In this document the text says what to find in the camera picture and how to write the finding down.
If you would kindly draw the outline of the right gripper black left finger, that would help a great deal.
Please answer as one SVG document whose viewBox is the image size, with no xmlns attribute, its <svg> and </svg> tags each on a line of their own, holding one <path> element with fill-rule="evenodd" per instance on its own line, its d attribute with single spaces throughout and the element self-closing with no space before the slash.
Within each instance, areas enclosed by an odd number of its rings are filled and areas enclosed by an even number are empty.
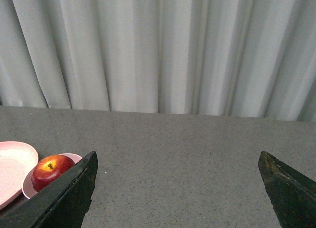
<svg viewBox="0 0 316 228">
<path fill-rule="evenodd" d="M 98 170 L 90 152 L 31 199 L 0 219 L 2 228 L 80 228 L 92 203 Z"/>
</svg>

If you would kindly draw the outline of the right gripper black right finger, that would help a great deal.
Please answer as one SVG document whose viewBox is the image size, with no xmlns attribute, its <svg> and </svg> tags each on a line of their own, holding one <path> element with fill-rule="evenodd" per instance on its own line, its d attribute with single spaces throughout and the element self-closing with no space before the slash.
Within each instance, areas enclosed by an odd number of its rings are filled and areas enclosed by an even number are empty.
<svg viewBox="0 0 316 228">
<path fill-rule="evenodd" d="M 273 210 L 283 228 L 316 226 L 316 183 L 268 152 L 258 168 Z"/>
</svg>

